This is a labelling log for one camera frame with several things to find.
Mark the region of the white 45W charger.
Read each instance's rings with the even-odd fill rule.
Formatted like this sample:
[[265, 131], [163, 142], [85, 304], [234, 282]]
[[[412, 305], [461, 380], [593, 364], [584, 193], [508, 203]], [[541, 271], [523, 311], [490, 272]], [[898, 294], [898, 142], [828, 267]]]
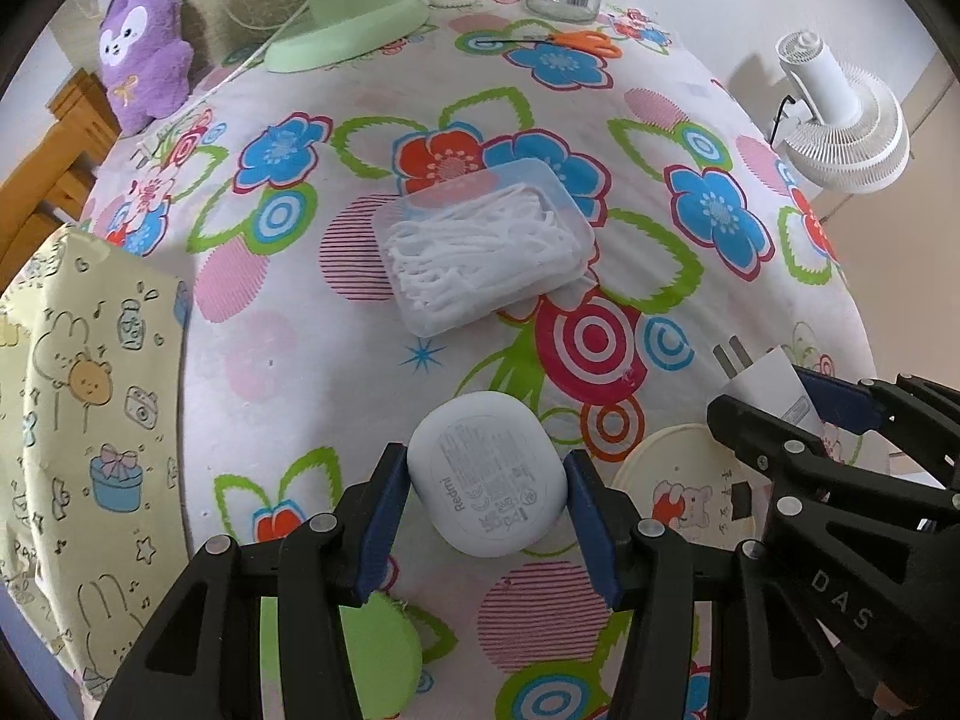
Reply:
[[716, 344], [713, 356], [727, 377], [722, 387], [724, 395], [731, 395], [814, 436], [825, 436], [823, 421], [781, 348], [771, 349], [754, 359], [742, 341], [731, 337], [726, 344]]

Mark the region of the white Redmi earbuds case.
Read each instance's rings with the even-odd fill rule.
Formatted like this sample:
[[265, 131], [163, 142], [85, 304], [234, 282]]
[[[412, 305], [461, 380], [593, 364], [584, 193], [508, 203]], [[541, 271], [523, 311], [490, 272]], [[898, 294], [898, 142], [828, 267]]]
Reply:
[[534, 411], [500, 392], [434, 408], [407, 445], [410, 481], [433, 527], [455, 550], [493, 559], [547, 536], [568, 483]]

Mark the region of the green round case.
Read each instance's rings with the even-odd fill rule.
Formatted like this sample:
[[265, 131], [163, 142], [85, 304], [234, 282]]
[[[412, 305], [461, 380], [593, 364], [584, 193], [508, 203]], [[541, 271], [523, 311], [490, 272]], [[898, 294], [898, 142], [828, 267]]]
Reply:
[[[398, 601], [374, 592], [361, 608], [340, 608], [348, 660], [364, 718], [397, 718], [420, 681], [420, 635]], [[278, 601], [260, 602], [260, 697], [265, 718], [283, 718]]]

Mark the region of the cream round cartoon item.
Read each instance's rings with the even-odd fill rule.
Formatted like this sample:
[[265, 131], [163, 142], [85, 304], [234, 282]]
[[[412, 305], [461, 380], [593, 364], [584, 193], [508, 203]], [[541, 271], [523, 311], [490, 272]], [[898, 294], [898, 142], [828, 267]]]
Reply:
[[667, 427], [625, 458], [612, 488], [686, 541], [732, 551], [758, 538], [770, 499], [765, 476], [738, 461], [704, 424]]

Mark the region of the white clip fan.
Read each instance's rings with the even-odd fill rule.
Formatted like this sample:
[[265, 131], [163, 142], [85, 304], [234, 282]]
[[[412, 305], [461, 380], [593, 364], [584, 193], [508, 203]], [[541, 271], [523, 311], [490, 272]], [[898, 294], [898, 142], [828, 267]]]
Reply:
[[911, 156], [910, 131], [887, 83], [843, 64], [820, 34], [798, 29], [776, 43], [793, 94], [771, 125], [771, 145], [807, 181], [843, 195], [892, 185]]

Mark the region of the yellow cartoon fabric basket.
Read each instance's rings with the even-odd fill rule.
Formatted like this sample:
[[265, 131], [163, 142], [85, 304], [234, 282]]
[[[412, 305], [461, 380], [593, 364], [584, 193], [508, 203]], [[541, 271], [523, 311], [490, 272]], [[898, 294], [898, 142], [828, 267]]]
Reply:
[[2, 296], [2, 583], [93, 700], [187, 564], [187, 314], [181, 280], [73, 226]]

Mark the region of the clear floss pick box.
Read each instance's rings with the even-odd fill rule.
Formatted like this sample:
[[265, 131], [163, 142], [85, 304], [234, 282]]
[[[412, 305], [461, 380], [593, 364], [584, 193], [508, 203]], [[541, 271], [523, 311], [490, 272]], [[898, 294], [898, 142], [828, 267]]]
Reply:
[[394, 301], [420, 338], [579, 280], [596, 236], [544, 161], [524, 158], [404, 195], [373, 215]]

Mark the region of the wooden bed headboard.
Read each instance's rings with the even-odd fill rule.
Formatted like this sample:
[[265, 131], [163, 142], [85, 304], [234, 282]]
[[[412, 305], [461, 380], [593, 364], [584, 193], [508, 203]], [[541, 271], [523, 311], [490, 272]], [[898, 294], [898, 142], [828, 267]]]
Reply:
[[82, 68], [47, 109], [52, 127], [2, 184], [2, 288], [62, 226], [55, 211], [80, 218], [94, 185], [91, 166], [104, 163], [121, 135], [106, 88]]

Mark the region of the purple plush toy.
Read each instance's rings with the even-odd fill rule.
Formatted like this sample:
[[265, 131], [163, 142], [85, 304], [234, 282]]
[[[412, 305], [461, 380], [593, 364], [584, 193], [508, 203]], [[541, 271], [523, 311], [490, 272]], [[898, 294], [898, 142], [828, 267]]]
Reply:
[[181, 0], [110, 0], [99, 26], [99, 76], [124, 137], [189, 98], [194, 49], [182, 37]]

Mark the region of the orange handled scissors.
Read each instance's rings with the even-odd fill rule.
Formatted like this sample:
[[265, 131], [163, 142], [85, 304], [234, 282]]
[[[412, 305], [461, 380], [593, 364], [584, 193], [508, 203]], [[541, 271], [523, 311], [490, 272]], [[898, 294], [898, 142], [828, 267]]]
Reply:
[[565, 49], [580, 50], [599, 59], [620, 59], [622, 49], [610, 37], [599, 31], [557, 32], [542, 37], [495, 37], [494, 42], [503, 46], [514, 44], [550, 44]]

